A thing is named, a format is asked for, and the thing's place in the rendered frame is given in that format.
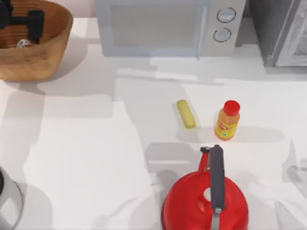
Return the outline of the orange bottle with red cap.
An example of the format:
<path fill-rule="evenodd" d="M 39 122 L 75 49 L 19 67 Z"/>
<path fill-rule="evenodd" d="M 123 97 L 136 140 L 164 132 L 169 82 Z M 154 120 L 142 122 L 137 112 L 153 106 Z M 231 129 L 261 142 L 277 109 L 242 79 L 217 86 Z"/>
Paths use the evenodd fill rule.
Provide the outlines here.
<path fill-rule="evenodd" d="M 234 137 L 238 122 L 240 120 L 240 104 L 235 100 L 228 100 L 224 103 L 219 112 L 215 134 L 222 140 L 230 140 Z"/>

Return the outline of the yellow-green oblong bread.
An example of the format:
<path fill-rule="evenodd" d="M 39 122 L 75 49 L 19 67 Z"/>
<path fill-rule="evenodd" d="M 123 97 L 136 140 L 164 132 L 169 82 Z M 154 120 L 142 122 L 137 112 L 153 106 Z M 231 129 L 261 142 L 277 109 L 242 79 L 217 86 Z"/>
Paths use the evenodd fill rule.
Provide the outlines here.
<path fill-rule="evenodd" d="M 196 121 L 188 102 L 186 100 L 179 100 L 176 105 L 185 128 L 195 128 Z"/>

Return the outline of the small white and red object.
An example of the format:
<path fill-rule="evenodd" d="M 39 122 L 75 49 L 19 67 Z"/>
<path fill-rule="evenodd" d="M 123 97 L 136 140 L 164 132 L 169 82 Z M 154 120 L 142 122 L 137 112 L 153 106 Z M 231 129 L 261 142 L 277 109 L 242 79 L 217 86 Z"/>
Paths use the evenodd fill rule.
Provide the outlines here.
<path fill-rule="evenodd" d="M 30 47 L 31 45 L 32 43 L 28 39 L 21 39 L 17 42 L 16 48 L 25 48 L 25 47 Z"/>

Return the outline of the brown woven basket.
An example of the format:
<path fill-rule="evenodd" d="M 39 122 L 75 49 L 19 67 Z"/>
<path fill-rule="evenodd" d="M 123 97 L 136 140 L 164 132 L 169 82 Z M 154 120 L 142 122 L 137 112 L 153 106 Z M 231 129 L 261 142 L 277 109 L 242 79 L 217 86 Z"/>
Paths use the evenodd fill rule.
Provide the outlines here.
<path fill-rule="evenodd" d="M 42 10 L 44 30 L 38 45 L 25 48 L 16 48 L 16 44 L 21 39 L 28 39 L 26 25 L 10 25 L 0 30 L 0 80 L 50 78 L 59 67 L 68 43 L 73 24 L 71 12 L 48 0 L 11 0 L 11 4 L 13 16 L 26 16 L 29 10 Z"/>

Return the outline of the pale microwave oven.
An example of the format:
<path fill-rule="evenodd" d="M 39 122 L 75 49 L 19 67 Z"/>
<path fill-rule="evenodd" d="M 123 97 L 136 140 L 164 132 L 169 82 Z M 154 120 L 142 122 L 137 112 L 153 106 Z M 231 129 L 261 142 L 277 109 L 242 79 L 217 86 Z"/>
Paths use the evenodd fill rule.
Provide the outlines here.
<path fill-rule="evenodd" d="M 207 18 L 201 56 L 230 55 L 246 0 L 95 0 L 102 52 L 107 57 L 194 57 L 197 55 L 202 9 Z M 217 20 L 220 9 L 236 11 L 230 23 Z M 221 28 L 231 38 L 218 43 L 213 33 Z"/>

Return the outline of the white and grey rounded object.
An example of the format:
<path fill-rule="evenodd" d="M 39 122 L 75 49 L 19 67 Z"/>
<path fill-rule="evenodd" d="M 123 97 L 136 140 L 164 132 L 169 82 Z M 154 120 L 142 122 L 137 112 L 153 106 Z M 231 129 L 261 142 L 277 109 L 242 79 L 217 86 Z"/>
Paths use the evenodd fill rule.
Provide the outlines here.
<path fill-rule="evenodd" d="M 0 230 L 15 230 L 23 209 L 24 198 L 19 185 L 0 166 Z"/>

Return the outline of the round microwave knob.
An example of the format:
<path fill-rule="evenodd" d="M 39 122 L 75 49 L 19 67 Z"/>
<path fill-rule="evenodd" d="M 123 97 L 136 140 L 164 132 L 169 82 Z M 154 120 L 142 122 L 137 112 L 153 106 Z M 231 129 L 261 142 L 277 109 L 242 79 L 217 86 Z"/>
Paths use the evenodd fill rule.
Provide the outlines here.
<path fill-rule="evenodd" d="M 218 43 L 228 41 L 232 36 L 232 32 L 228 28 L 221 28 L 213 33 L 213 38 Z"/>
<path fill-rule="evenodd" d="M 231 8 L 220 9 L 217 13 L 217 20 L 221 23 L 230 23 L 236 17 L 236 11 Z"/>

